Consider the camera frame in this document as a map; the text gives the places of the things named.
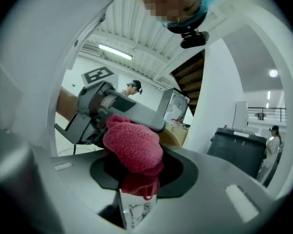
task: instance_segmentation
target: staircase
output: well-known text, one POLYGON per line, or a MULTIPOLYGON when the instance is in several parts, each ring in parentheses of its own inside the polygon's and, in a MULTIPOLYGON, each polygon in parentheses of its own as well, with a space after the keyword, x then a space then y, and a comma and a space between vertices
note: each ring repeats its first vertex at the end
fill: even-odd
POLYGON ((193 115, 200 96, 204 56, 205 51, 203 50, 171 72, 179 85, 180 91, 190 98, 189 108, 193 115))

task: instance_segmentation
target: ceiling light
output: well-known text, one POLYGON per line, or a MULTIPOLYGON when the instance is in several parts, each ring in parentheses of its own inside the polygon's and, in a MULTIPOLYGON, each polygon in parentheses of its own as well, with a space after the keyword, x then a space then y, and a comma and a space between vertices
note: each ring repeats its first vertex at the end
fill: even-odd
POLYGON ((124 58, 126 58, 126 59, 128 59, 128 60, 132 60, 132 56, 130 56, 130 55, 128 55, 128 54, 125 54, 125 53, 123 53, 123 52, 120 52, 120 51, 118 51, 118 50, 116 50, 116 49, 112 49, 112 48, 110 48, 110 47, 107 47, 107 46, 105 46, 105 45, 103 45, 103 44, 99 44, 99 48, 100 48, 100 49, 103 49, 103 50, 106 50, 106 51, 108 51, 108 52, 114 53, 114 54, 116 54, 116 55, 118 55, 118 56, 124 57, 124 58))
POLYGON ((270 77, 275 78, 278 76, 278 71, 276 71, 275 69, 271 69, 269 71, 269 75, 270 75, 270 77))

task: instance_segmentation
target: white machine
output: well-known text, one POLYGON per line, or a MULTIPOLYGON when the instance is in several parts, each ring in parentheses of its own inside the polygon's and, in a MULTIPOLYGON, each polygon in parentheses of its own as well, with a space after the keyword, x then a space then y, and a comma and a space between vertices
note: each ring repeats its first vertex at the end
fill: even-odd
MULTIPOLYGON (((96 4, 107 8, 111 2, 19 0, 0 28, 0 187, 41 233, 127 230, 117 221, 124 217, 119 163, 104 150, 56 157, 54 134, 65 70, 104 18, 96 4)), ((112 113, 156 132, 165 123, 104 79, 81 91, 78 107, 65 130, 56 126, 74 144, 100 144, 112 113)), ((135 233, 251 233, 278 206, 224 160, 170 146, 163 150, 157 202, 135 233)))

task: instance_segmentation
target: black railing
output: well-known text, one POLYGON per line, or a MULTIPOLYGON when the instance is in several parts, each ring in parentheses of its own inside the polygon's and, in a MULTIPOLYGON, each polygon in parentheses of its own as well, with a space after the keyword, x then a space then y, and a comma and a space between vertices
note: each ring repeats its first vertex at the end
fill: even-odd
POLYGON ((287 122, 286 108, 264 108, 264 107, 249 107, 249 118, 257 120, 278 120, 287 122))

